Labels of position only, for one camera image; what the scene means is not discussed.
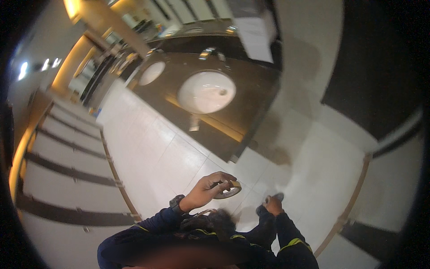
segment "yellow stripe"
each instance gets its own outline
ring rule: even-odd
[[[279,251],[278,251],[278,253],[279,252],[281,252],[284,248],[286,248],[286,247],[290,247],[290,246],[294,246],[295,244],[298,244],[298,243],[302,243],[302,244],[304,244],[311,252],[312,252],[312,249],[310,248],[310,246],[308,245],[308,244],[306,244],[305,242],[303,242],[302,240],[300,240],[299,238],[294,238],[293,240],[291,240],[289,243],[288,243],[288,245],[286,245],[286,246],[284,246],[283,248],[281,248]]]
[[[206,230],[202,230],[202,229],[196,229],[197,231],[201,231],[202,233],[204,233],[205,235],[216,235],[216,232],[208,232]]]
[[[139,228],[141,228],[142,230],[145,230],[145,231],[149,232],[147,229],[143,228],[143,227],[142,227],[142,226],[140,226],[139,224],[133,224],[133,226],[132,226],[132,227],[139,227]]]
[[[230,237],[230,239],[234,239],[234,238],[243,238],[246,239],[243,235],[233,235],[232,237]]]

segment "black panel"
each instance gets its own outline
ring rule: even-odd
[[[104,176],[97,176],[97,175],[85,173],[82,171],[78,171],[74,168],[65,167],[65,166],[62,166],[60,164],[53,163],[50,160],[44,159],[43,157],[41,157],[37,154],[31,153],[31,152],[25,153],[25,159],[28,161],[32,161],[32,162],[34,162],[40,166],[43,166],[47,169],[50,169],[52,171],[55,171],[57,173],[63,174],[65,176],[70,176],[70,177],[77,178],[77,179],[80,179],[83,181],[101,184],[101,185],[106,185],[106,186],[111,186],[111,187],[117,186],[116,183],[114,182],[114,180],[111,178],[104,177]]]
[[[82,92],[80,99],[82,100],[83,105],[88,104],[97,86],[100,84],[101,80],[103,79],[109,68],[114,64],[115,60],[115,57],[109,55],[101,62],[101,64],[99,65],[94,75],[91,77],[87,86]]]
[[[57,116],[55,116],[55,115],[53,115],[53,114],[48,114],[48,116],[49,116],[49,117],[51,117],[51,118],[53,118],[54,120],[58,121],[59,123],[61,123],[61,124],[65,125],[65,126],[67,126],[67,127],[71,128],[71,129],[75,130],[76,132],[79,132],[79,133],[81,133],[81,134],[84,134],[84,135],[86,135],[86,136],[90,136],[90,137],[92,137],[92,138],[94,138],[94,139],[97,139],[97,140],[100,140],[100,141],[101,141],[100,137],[96,137],[96,136],[94,136],[94,135],[92,135],[92,134],[90,134],[90,133],[87,133],[86,131],[81,130],[81,129],[79,129],[79,128],[78,128],[78,127],[76,127],[76,126],[71,125],[70,123],[63,121],[62,119],[57,118]]]
[[[136,60],[132,61],[121,73],[120,78],[124,81],[130,77],[130,75],[136,70],[136,68],[142,63],[142,58],[140,56],[137,57]]]
[[[79,116],[78,116],[78,115],[76,115],[75,113],[71,112],[70,110],[68,110],[68,109],[66,109],[66,108],[63,108],[62,106],[60,106],[60,105],[58,105],[58,104],[56,104],[56,103],[54,103],[54,105],[55,105],[55,107],[56,107],[56,108],[61,109],[62,111],[66,112],[67,114],[69,114],[69,115],[70,115],[70,116],[72,116],[72,117],[75,117],[77,120],[80,120],[81,122],[84,122],[84,123],[86,123],[86,124],[88,124],[88,125],[91,125],[91,126],[93,126],[93,127],[96,127],[96,128],[99,128],[99,129],[100,129],[100,126],[98,126],[97,124],[92,123],[92,122],[89,122],[89,121],[87,121],[87,120],[85,120],[85,119],[83,119],[83,118],[79,117]]]
[[[79,209],[73,210],[38,201],[32,197],[25,196],[22,192],[17,193],[16,206],[25,212],[47,220],[74,225],[125,226],[135,223],[133,217],[131,217],[129,213],[103,213]]]
[[[73,149],[79,150],[80,152],[83,152],[83,153],[86,153],[86,154],[90,154],[90,155],[92,155],[94,157],[98,157],[98,158],[101,158],[101,159],[106,159],[106,155],[104,155],[104,154],[92,151],[91,149],[84,148],[84,147],[82,147],[80,145],[77,145],[77,144],[75,144],[73,142],[70,142],[70,141],[67,141],[65,139],[62,139],[61,137],[56,136],[55,134],[50,133],[50,132],[48,132],[45,129],[37,128],[37,131],[40,132],[40,133],[42,133],[42,134],[44,134],[45,136],[47,136],[47,137],[55,140],[55,141],[63,144],[63,145],[66,145],[66,146],[69,146],[69,147],[71,147]]]
[[[197,14],[194,12],[193,7],[188,3],[188,0],[182,0],[184,5],[187,7],[188,11],[190,12],[191,16],[193,17],[194,21],[199,21],[199,17],[197,17]]]
[[[417,135],[421,129],[422,129],[422,124],[419,121],[409,131],[404,133],[401,137],[399,137],[392,143],[386,145],[385,147],[381,148],[380,150],[374,152],[372,154],[372,158],[375,159],[375,158],[381,157],[382,155],[397,149],[398,147],[400,147],[401,145],[405,144],[410,139],[412,139],[415,135]]]
[[[282,42],[275,40],[270,45],[273,56],[273,63],[252,60],[248,58],[242,42],[238,37],[233,36],[192,36],[192,37],[172,37],[164,40],[148,42],[152,48],[159,48],[167,53],[196,53],[200,54],[204,49],[215,46],[224,53],[225,57],[241,61],[263,65],[276,70],[282,70]]]
[[[357,221],[354,224],[345,224],[340,235],[379,261],[391,258],[399,239],[395,232],[370,227]]]
[[[167,12],[160,6],[160,4],[157,2],[157,0],[151,0],[151,2],[158,8],[158,10],[163,14],[163,16],[166,18],[166,20],[170,21],[170,17],[167,14]]]
[[[322,103],[384,138],[420,104],[405,40],[375,1],[344,1],[338,59]]]

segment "ceiling light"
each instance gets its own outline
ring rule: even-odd
[[[46,69],[48,69],[48,63],[49,63],[49,59],[46,59],[45,63],[42,66],[42,71],[45,71]]]
[[[28,63],[25,62],[21,65],[21,72],[19,73],[18,80],[21,80],[25,77]]]
[[[58,59],[58,58],[56,58],[56,59],[55,59],[55,61],[54,61],[54,63],[52,64],[52,68],[56,68],[57,66],[59,66],[59,65],[60,65],[61,60],[62,60],[62,59]]]

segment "dark countertop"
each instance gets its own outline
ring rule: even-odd
[[[224,161],[236,161],[252,139],[279,89],[280,72],[267,66],[227,58],[231,70],[216,56],[206,61],[194,53],[158,53],[142,64],[128,87],[161,115],[190,135]],[[164,72],[148,85],[138,81],[151,64],[165,61]],[[177,103],[181,85],[200,71],[218,71],[229,76],[236,85],[234,99],[224,109],[201,115],[199,131],[189,132],[191,113]]]

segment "tile floor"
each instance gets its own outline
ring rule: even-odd
[[[255,208],[263,198],[282,191],[284,209],[316,250],[353,193],[364,152],[320,123],[282,109],[274,105],[269,111],[279,119],[276,139],[265,143],[273,131],[270,124],[263,123],[256,135],[257,151],[265,148],[265,153],[247,148],[236,164],[210,153],[121,80],[110,88],[97,122],[103,125],[114,165],[143,218],[168,207],[175,195],[187,194],[202,176],[226,171],[238,178],[242,191],[204,208],[227,208],[240,215],[237,230],[249,231],[258,223]],[[279,249],[277,241],[272,248]]]

